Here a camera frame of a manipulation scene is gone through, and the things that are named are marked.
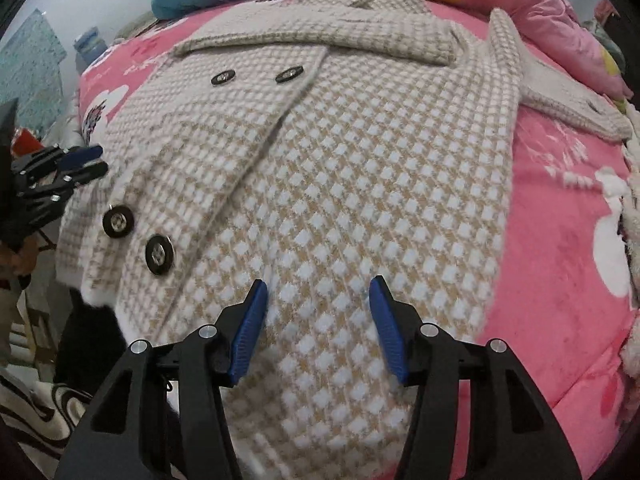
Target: blue gripper pad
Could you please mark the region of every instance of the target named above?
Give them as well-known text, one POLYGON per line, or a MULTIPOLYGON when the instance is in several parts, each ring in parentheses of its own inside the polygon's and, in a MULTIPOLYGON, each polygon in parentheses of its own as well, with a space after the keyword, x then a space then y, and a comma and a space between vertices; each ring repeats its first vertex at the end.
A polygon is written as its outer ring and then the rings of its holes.
POLYGON ((390 301, 393 299, 388 298, 383 286, 386 288, 384 282, 380 283, 382 278, 374 278, 369 285, 369 307, 371 309, 371 315, 373 321, 376 324, 378 330, 378 337, 380 344, 382 345, 382 351, 385 354, 386 365, 389 371, 398 378, 401 384, 407 380, 409 370, 406 364, 404 356, 404 338, 400 333, 396 318, 391 310, 390 301))
POLYGON ((58 171, 79 170, 86 163, 102 156, 102 146, 89 146, 67 153, 58 161, 58 171))
POLYGON ((255 344, 260 336, 262 322, 267 312, 268 297, 267 285, 260 282, 253 298, 247 298, 247 301, 251 301, 251 303, 231 343, 231 366, 228 375, 234 386, 249 369, 249 361, 254 353, 255 344))

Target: button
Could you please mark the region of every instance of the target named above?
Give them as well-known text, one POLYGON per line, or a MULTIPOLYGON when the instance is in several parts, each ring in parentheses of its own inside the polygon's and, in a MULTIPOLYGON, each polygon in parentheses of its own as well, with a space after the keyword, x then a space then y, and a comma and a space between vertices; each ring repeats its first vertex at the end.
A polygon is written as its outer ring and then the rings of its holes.
POLYGON ((124 238, 133 231, 135 224, 131 209, 125 205, 112 207, 102 217, 102 228, 109 238, 124 238))
POLYGON ((276 76, 276 83, 286 83, 287 81, 291 81, 292 79, 297 78, 304 71, 305 69, 302 66, 292 66, 291 68, 287 68, 284 72, 280 72, 276 76))
POLYGON ((146 266, 156 276, 169 272, 174 265, 174 247, 169 238, 162 235, 153 236, 145 248, 146 266))
POLYGON ((236 77, 235 70, 225 70, 224 72, 220 72, 218 75, 213 76, 213 79, 211 80, 211 84, 213 86, 222 85, 224 83, 228 83, 235 77, 236 77))

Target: bed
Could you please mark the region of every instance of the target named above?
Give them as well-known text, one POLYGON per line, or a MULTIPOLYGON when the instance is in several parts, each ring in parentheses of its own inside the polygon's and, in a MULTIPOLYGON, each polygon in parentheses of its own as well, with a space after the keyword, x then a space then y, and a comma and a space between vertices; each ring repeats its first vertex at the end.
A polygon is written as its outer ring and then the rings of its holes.
MULTIPOLYGON (((235 4, 158 25, 112 46, 94 62, 79 87, 84 140, 100 143, 108 124, 167 53, 235 4)), ((477 12, 434 1, 428 6, 480 38, 487 34, 487 20, 477 12)), ((533 43, 527 46, 537 58, 564 71, 533 43)), ((504 253, 499 276, 486 291, 490 310, 475 342, 484 344, 494 337, 508 341, 553 408, 584 478, 611 452, 623 423, 628 379, 619 352, 636 317, 618 231, 629 175, 622 145, 520 106, 504 253)), ((138 338, 135 319, 118 320, 128 342, 138 338)), ((168 326, 172 322, 165 320, 168 326)), ((199 320, 189 322, 193 329, 199 320)), ((460 410, 459 434, 465 434, 464 402, 460 410)), ((252 443, 244 444, 239 457, 250 461, 252 454, 246 450, 252 443)), ((466 443, 460 438, 452 478, 464 474, 465 456, 466 443)), ((368 478, 384 474, 390 462, 384 457, 374 464, 368 478)), ((273 464, 254 463, 254 472, 261 468, 278 478, 273 464)))

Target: orange object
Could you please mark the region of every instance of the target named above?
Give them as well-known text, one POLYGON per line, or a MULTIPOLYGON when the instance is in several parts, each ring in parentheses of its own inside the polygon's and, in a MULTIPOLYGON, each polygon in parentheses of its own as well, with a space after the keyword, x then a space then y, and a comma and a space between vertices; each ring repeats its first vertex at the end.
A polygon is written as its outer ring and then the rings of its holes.
POLYGON ((11 142, 11 154, 14 158, 41 150, 44 146, 27 128, 16 128, 11 142))

